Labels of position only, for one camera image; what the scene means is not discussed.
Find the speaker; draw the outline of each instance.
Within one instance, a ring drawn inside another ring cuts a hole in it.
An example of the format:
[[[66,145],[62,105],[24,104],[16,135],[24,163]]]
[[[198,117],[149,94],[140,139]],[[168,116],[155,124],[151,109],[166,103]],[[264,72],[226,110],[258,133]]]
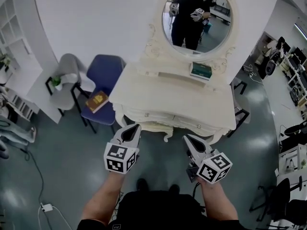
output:
[[[265,68],[265,73],[267,75],[272,75],[276,67],[276,63],[270,60]]]

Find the light fixture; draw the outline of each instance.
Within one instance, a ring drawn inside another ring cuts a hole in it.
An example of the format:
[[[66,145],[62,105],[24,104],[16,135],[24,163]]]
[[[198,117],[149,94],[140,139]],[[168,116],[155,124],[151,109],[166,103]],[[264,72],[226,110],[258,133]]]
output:
[[[299,30],[299,32],[304,36],[304,38],[307,40],[307,37],[305,36],[304,32],[297,26],[296,23],[294,25]]]

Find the potted plant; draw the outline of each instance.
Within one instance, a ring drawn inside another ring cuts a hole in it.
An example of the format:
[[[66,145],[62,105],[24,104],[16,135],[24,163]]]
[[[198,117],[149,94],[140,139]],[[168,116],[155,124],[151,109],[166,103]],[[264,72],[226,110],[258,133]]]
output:
[[[306,167],[306,160],[305,160],[305,159],[303,159],[303,161],[301,161],[301,166],[302,166],[302,169],[303,169],[304,167]]]
[[[52,78],[51,84],[58,91],[60,91],[63,88],[63,85],[61,84],[61,78],[59,76],[56,76],[56,77]]]
[[[0,83],[5,84],[10,75],[7,73],[7,67],[11,62],[10,57],[7,54],[0,55]]]

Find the ornate mirror frame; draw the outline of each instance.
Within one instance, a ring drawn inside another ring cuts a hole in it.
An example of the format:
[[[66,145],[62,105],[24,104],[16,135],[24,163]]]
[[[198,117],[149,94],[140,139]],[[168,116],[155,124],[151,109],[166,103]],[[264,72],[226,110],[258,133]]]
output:
[[[150,58],[161,58],[165,54],[183,62],[198,62],[212,67],[213,72],[222,74],[227,67],[227,57],[236,48],[235,42],[239,30],[239,13],[235,0],[227,0],[231,12],[231,24],[227,37],[215,49],[203,54],[183,54],[178,52],[168,41],[163,28],[163,12],[167,0],[159,0],[153,24],[150,24],[151,36],[145,53]]]

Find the white vanity table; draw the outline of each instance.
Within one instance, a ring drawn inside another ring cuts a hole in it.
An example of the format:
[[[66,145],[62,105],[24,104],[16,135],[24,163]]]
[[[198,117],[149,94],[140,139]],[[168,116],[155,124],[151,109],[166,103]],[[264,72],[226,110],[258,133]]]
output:
[[[235,49],[236,4],[227,0],[233,22],[226,39],[208,53],[191,54],[190,49],[176,50],[178,47],[172,47],[164,35],[161,13],[165,1],[159,3],[150,24],[151,36],[144,54],[139,62],[127,63],[109,101],[122,127],[126,125],[123,117],[127,116],[140,123],[142,129],[166,132],[166,142],[173,127],[180,127],[209,137],[207,141],[213,144],[236,128],[231,87],[224,75],[227,57]],[[192,62],[210,66],[213,72],[210,80],[191,76]]]

